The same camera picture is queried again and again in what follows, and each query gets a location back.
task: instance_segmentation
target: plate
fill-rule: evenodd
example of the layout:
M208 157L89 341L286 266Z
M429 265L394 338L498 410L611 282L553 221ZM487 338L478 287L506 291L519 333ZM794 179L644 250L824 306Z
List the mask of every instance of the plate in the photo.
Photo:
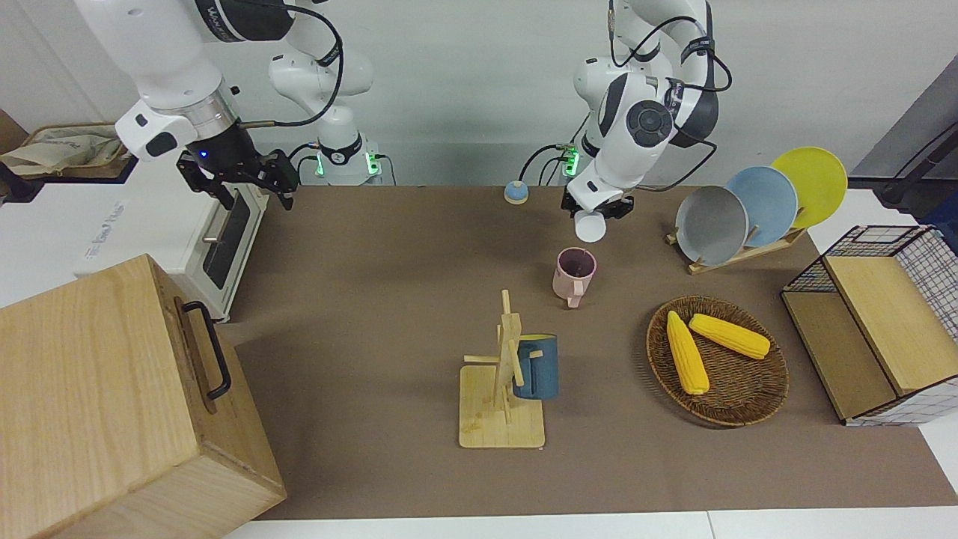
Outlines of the plate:
M759 229L745 240L749 247L777 242L788 233L798 211L798 195L791 181L771 167L749 167L725 184L741 200L748 226Z
M764 335L771 341L771 349L764 359L752 360L692 332L710 387L705 394L689 395L678 381L666 335L669 311L678 313L686 323L692 315L702 313L739 324ZM655 378L665 392L683 409L709 423L743 427L764 421L782 407L788 396L788 369L782 350L757 319L728 301L684 295L662 305L649 323L646 351Z
M848 191L848 175L838 157L822 148L789 150L772 162L795 186L802 213L793 226L808 228L832 216Z
M675 216L675 238L685 256L703 266L728 262L748 235L745 206L724 187L707 186L682 200Z

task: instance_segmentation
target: brown table mat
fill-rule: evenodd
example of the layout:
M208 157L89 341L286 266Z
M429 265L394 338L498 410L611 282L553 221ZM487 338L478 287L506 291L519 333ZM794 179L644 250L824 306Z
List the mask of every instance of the brown table mat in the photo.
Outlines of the brown table mat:
M264 519L956 504L913 428L845 428L779 290L797 245L691 276L662 236L689 189L639 193L590 246L596 277L562 308L551 277L579 245L560 189L304 188L265 214L221 334L238 345L289 499ZM464 354L494 352L499 290L527 333L559 335L542 450L458 447ZM647 367L655 309L732 301L781 345L774 417L714 430L663 400Z

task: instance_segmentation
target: black metal handle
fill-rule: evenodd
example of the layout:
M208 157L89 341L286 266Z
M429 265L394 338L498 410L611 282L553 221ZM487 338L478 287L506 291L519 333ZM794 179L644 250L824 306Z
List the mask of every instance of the black metal handle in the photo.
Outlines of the black metal handle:
M189 311L199 310L203 314L203 322L206 323L206 332L210 334L210 342L213 344L213 353L217 355L217 365L219 365L219 374L223 377L223 382L206 394L210 397L210 400L215 401L219 397L226 394L226 391L230 390L230 385L233 384L233 379L230 378L230 369L226 366L226 358L223 357L223 349L219 346L219 338L217 337L217 329L213 327L213 317L210 316L209 309L206 308L206 305L202 301L191 301L189 303L183 304L183 312L188 313Z

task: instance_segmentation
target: blue mug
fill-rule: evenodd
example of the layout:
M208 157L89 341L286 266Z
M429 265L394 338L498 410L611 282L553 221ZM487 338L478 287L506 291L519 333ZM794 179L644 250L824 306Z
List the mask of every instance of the blue mug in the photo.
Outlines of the blue mug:
M555 335L519 337L519 368L525 384L513 381L513 395L520 399L544 400L559 394L559 346Z

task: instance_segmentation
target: yellow corn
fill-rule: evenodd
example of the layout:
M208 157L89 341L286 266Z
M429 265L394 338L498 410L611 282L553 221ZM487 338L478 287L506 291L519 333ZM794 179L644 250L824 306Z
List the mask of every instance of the yellow corn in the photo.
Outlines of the yellow corn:
M669 348L672 349L672 359L675 361L675 370L682 389L690 395L701 395L709 390L709 376L705 373L705 364L698 353L696 341L685 322L675 311L669 311L666 323L666 335L669 337Z
M694 315L689 322L689 327L705 339L735 350L753 360L764 358L768 355L768 349L771 348L771 342L763 335L713 316Z

